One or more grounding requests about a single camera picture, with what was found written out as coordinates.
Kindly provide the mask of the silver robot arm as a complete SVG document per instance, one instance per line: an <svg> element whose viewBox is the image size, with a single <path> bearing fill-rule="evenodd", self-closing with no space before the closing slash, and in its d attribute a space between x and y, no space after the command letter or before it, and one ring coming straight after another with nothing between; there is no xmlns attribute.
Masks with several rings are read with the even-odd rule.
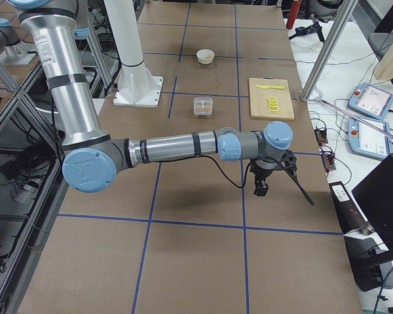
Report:
<svg viewBox="0 0 393 314"><path fill-rule="evenodd" d="M248 160L255 191L263 195L265 179L283 169L292 129L284 122L264 130L233 128L152 139L112 139L100 126L74 30L86 7L79 1L13 1L22 27L33 37L47 85L62 121L66 182L81 192L106 189L125 169L152 162L174 162L218 154L223 161Z"/></svg>

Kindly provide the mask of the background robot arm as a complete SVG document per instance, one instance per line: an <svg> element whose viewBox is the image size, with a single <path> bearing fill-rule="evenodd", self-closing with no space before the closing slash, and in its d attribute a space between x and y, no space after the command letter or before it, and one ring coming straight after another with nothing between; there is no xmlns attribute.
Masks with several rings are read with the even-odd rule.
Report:
<svg viewBox="0 0 393 314"><path fill-rule="evenodd" d="M35 55L35 45L21 40L11 22L0 18L0 62L4 65L29 65Z"/></svg>

